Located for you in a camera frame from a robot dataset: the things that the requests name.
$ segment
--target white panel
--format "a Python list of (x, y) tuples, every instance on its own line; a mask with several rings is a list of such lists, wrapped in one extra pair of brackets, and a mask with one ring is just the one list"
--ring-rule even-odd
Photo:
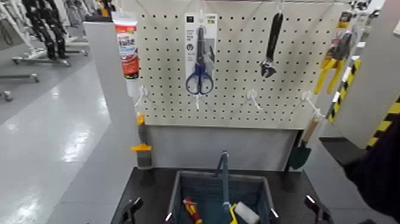
[[(124, 4), (139, 19), (141, 78), (149, 90), (143, 110), (150, 125), (304, 129), (311, 107), (301, 105), (312, 90), (320, 61), (329, 47), (342, 3), (285, 3), (285, 20), (275, 51), (277, 73), (265, 79), (258, 64), (265, 57), (275, 2), (207, 1), (205, 13), (217, 13), (215, 88), (200, 98), (185, 89), (184, 13), (196, 1), (135, 1)], [(246, 99), (258, 92), (257, 110)]]
[(399, 96), (400, 39), (393, 34), (399, 12), (398, 0), (386, 0), (360, 55), (360, 69), (333, 121), (335, 128), (358, 148), (367, 146)]

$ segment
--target pegboard hook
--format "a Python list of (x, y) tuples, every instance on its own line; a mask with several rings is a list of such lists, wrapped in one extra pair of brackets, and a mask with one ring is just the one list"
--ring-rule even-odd
[(284, 3), (285, 3), (285, 0), (281, 0), (280, 3), (278, 4), (278, 12), (279, 12), (279, 14), (282, 14)]
[(199, 98), (201, 97), (200, 94), (196, 94), (196, 109), (200, 110), (200, 103), (199, 103)]
[(203, 23), (203, 19), (204, 19), (203, 10), (200, 10), (200, 13), (199, 13), (199, 22), (200, 22), (200, 23)]
[(247, 99), (248, 100), (250, 100), (250, 99), (253, 100), (253, 103), (256, 106), (256, 108), (258, 110), (262, 110), (262, 108), (258, 105), (257, 101), (255, 100), (256, 97), (257, 97), (257, 91), (256, 90), (252, 89), (252, 90), (249, 90), (249, 92), (247, 92)]
[(140, 104), (140, 102), (143, 100), (143, 97), (147, 97), (149, 95), (149, 91), (146, 89), (145, 86), (142, 85), (139, 88), (139, 94), (140, 94), (140, 96), (139, 96), (139, 99), (137, 99), (137, 101), (135, 103), (135, 107), (137, 107)]
[(311, 105), (312, 109), (314, 110), (314, 116), (316, 117), (325, 117), (324, 114), (321, 114), (321, 109), (317, 108), (314, 103), (310, 100), (313, 94), (310, 91), (305, 91), (301, 94), (301, 101), (308, 102)]

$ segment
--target wheeled base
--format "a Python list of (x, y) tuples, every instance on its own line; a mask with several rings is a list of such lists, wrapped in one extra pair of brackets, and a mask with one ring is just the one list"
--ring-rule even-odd
[(47, 64), (64, 64), (67, 67), (70, 67), (71, 64), (65, 59), (42, 59), (42, 58), (23, 58), (23, 57), (13, 57), (12, 61), (18, 65), (21, 62), (28, 62), (28, 63), (47, 63)]
[[(88, 52), (85, 50), (65, 50), (65, 53), (67, 54), (83, 54), (84, 56), (88, 56)], [(13, 57), (12, 61), (18, 65), (21, 62), (27, 62), (27, 63), (47, 63), (47, 64), (63, 64), (67, 67), (71, 66), (71, 63), (68, 62), (66, 59), (60, 59), (57, 58), (55, 60), (49, 59), (49, 58), (42, 58), (47, 55), (47, 51), (44, 49), (40, 49), (32, 54), (30, 54), (28, 57)]]
[[(36, 83), (40, 82), (38, 75), (33, 74), (8, 74), (8, 75), (1, 75), (0, 79), (33, 79)], [(0, 97), (4, 97), (4, 100), (10, 102), (13, 100), (11, 97), (11, 91), (3, 91), (0, 92)]]
[(10, 91), (0, 92), (0, 97), (4, 97), (4, 100), (6, 100), (7, 102), (10, 102), (10, 101), (13, 100), (13, 98), (11, 97), (11, 92)]
[(35, 82), (40, 82), (38, 75), (33, 74), (8, 74), (0, 75), (0, 79), (33, 79)]

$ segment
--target white roller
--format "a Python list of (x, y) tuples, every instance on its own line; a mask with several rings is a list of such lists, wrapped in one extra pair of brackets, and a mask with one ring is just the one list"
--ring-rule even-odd
[(248, 224), (256, 224), (260, 222), (260, 217), (243, 202), (237, 204), (235, 213)]

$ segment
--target white floor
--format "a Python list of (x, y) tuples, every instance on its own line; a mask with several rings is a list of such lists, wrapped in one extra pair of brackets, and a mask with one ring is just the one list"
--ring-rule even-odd
[(0, 125), (0, 223), (45, 223), (109, 123), (91, 62)]

